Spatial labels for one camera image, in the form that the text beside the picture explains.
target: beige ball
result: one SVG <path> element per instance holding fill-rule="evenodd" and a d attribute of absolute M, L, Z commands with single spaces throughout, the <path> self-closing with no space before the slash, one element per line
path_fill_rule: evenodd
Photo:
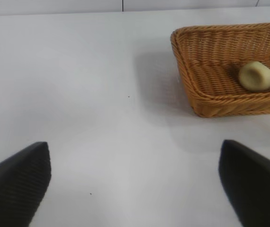
<path fill-rule="evenodd" d="M 270 87 L 270 69 L 259 61 L 252 61 L 240 69 L 238 79 L 249 91 L 264 91 Z"/>

